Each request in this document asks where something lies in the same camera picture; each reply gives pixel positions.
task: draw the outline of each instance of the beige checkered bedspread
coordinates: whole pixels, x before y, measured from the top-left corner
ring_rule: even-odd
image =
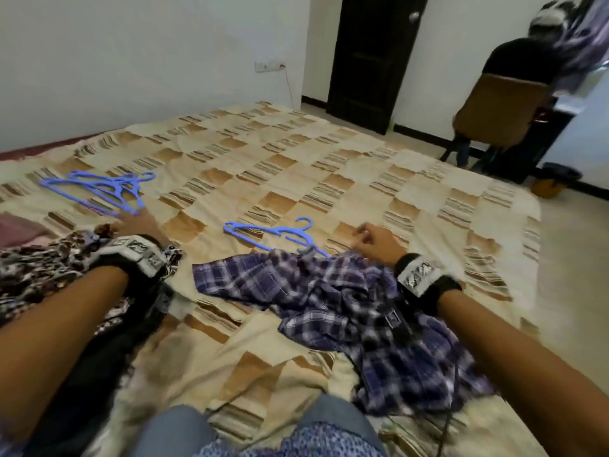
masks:
[[[161,382],[163,399],[155,407],[217,408],[218,428],[243,444],[278,433],[319,391],[353,369],[335,371],[336,353],[311,352],[278,335],[274,315],[196,292],[192,263],[252,251],[223,234],[227,221],[291,226],[300,216],[310,217],[310,235],[330,253],[346,250],[360,223],[382,224],[410,251],[441,262],[466,293],[496,314],[532,335],[537,330],[529,316],[540,249],[537,199],[402,145],[267,102],[234,106],[133,125],[38,157],[2,162],[0,210],[38,221],[58,235],[107,222],[38,185],[43,177],[71,170],[156,173],[141,184],[141,194],[168,236],[187,252],[171,279],[182,295],[172,308],[177,315],[172,327],[184,323],[140,358],[175,342],[177,333],[188,339],[188,355],[176,368],[183,375]],[[66,191],[90,197],[80,188]],[[255,238],[271,247],[296,248],[274,236]],[[258,330],[259,324],[265,329]],[[243,339],[246,334],[256,342]],[[298,400],[287,399],[292,393]]]

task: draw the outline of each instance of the chair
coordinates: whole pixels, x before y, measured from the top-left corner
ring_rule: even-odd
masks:
[[[453,119],[455,140],[470,139],[491,147],[476,163],[482,170],[496,154],[523,140],[537,109],[549,95],[545,83],[483,74]],[[445,162],[456,149],[451,145],[439,160]]]

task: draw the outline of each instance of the electrical outlet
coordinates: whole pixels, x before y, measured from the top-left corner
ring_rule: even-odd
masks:
[[[260,74],[262,72],[276,72],[281,70],[285,67],[285,63],[281,61],[257,61],[254,63],[254,66],[256,68],[256,73]]]

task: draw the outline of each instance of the clothes hanger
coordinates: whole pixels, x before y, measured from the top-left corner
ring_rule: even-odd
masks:
[[[224,232],[226,234],[232,235],[233,237],[240,238],[241,240],[247,242],[248,244],[254,245],[255,247],[262,248],[263,250],[266,250],[267,252],[270,252],[273,249],[270,247],[267,247],[266,245],[262,245],[256,241],[254,241],[253,239],[244,236],[243,234],[240,234],[238,231],[240,229],[254,229],[254,230],[258,230],[258,231],[268,232],[269,234],[272,234],[273,236],[278,236],[278,237],[281,237],[283,234],[286,234],[285,238],[287,240],[294,242],[296,244],[299,244],[299,245],[304,245],[307,248],[314,247],[316,249],[317,253],[324,256],[325,258],[329,258],[330,255],[328,253],[324,252],[323,250],[320,250],[320,248],[315,245],[313,238],[305,232],[306,230],[310,229],[311,226],[313,226],[313,221],[311,220],[311,218],[301,216],[300,218],[296,218],[296,222],[299,222],[299,221],[307,221],[308,224],[301,228],[290,228],[287,226],[276,226],[274,228],[266,228],[263,226],[257,226],[255,224],[244,224],[244,223],[239,223],[236,221],[229,221],[224,224]]]
[[[100,197],[111,205],[114,205],[120,210],[126,211],[127,213],[136,213],[140,208],[144,207],[144,202],[140,197],[140,183],[150,181],[156,178],[153,172],[143,173],[141,176],[137,176],[133,173],[129,173],[123,176],[100,176],[93,173],[74,170],[68,174],[67,179],[63,178],[45,178],[40,182],[40,185],[50,189],[51,191],[59,194],[66,199],[73,200],[74,202],[80,203],[84,207],[87,207],[102,215],[117,216],[118,213],[113,210],[108,210],[97,205],[93,205],[91,202],[74,197],[67,192],[63,192],[61,189],[56,187],[56,184],[74,184],[86,189],[90,193]],[[123,198],[124,192],[129,192],[135,197],[138,202],[137,208],[133,209],[128,202]]]

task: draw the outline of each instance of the door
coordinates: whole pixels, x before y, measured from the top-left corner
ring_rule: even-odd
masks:
[[[427,0],[343,0],[327,112],[384,135]]]

